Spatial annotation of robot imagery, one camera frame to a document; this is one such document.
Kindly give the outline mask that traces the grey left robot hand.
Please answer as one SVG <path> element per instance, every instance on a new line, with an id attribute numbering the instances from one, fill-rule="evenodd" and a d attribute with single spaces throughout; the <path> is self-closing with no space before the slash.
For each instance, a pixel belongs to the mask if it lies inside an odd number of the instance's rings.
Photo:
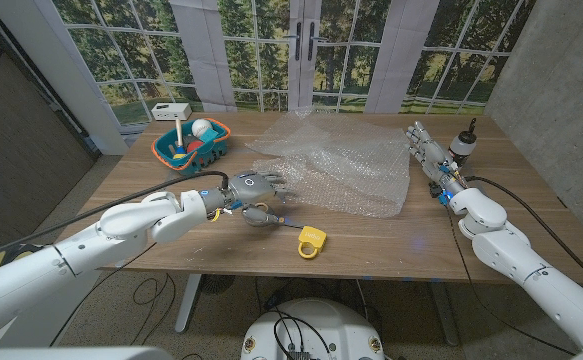
<path id="1" fill-rule="evenodd" d="M 283 200 L 292 194 L 284 183 L 280 173 L 249 170 L 232 177 L 224 188 L 203 190 L 200 195 L 208 214 L 217 209 L 240 209 L 245 222 L 251 226 L 285 225 L 285 220 L 266 204 L 270 198 Z"/>

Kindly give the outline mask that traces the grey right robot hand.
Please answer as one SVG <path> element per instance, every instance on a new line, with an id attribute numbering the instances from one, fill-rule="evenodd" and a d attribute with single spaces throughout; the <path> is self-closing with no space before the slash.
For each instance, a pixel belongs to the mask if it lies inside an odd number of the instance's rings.
<path id="1" fill-rule="evenodd" d="M 430 179 L 429 188 L 433 198 L 438 197 L 446 205 L 452 197 L 468 188 L 448 151 L 431 138 L 420 121 L 409 126 L 405 136 L 410 141 L 406 148 Z"/>

